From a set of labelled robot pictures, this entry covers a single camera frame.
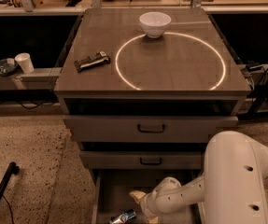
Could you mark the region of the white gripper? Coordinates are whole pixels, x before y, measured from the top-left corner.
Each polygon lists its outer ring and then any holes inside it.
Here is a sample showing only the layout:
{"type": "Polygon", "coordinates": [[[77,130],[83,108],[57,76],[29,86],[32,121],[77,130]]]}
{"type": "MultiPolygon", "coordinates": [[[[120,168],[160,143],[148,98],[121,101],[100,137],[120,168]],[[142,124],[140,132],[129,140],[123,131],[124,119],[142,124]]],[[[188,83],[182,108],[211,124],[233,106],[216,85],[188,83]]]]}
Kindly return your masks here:
{"type": "Polygon", "coordinates": [[[140,203],[140,207],[144,215],[148,218],[148,224],[158,224],[159,211],[152,194],[146,194],[141,190],[132,190],[129,195],[136,203],[140,203]]]}

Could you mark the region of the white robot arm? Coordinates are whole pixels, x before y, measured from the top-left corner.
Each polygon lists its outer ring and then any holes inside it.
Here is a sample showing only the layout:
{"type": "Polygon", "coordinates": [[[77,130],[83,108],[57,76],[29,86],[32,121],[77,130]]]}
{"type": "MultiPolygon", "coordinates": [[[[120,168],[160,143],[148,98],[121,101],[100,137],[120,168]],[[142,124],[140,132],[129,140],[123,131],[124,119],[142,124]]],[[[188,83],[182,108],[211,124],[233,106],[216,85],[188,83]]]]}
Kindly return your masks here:
{"type": "Polygon", "coordinates": [[[130,196],[148,223],[185,206],[202,203],[205,224],[268,224],[268,147],[233,131],[214,135],[207,144],[204,172],[182,186],[166,177],[150,193],[130,196]]]}

